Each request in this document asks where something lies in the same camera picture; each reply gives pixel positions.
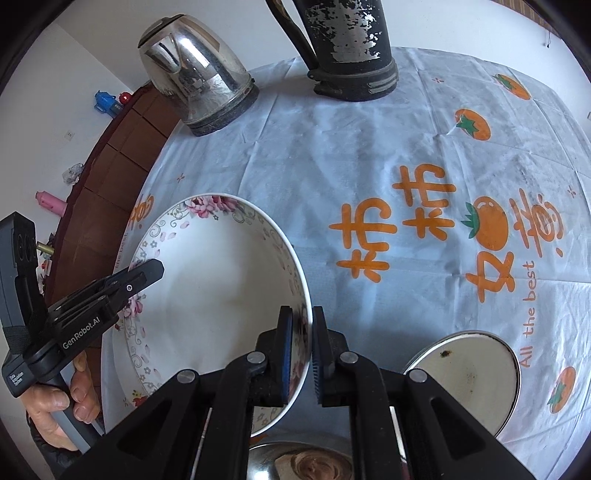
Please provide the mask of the person left hand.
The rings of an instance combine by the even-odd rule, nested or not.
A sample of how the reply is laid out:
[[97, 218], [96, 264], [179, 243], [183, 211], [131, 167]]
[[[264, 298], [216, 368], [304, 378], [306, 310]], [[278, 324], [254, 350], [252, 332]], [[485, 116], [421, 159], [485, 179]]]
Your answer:
[[77, 451], [78, 448], [55, 421], [52, 413], [67, 409], [70, 400], [73, 400], [74, 416], [80, 422], [90, 424], [100, 413], [100, 402], [94, 390], [85, 351], [73, 360], [73, 366], [75, 371], [70, 383], [70, 395], [57, 387], [34, 385], [19, 397], [41, 437], [49, 445], [68, 451]]

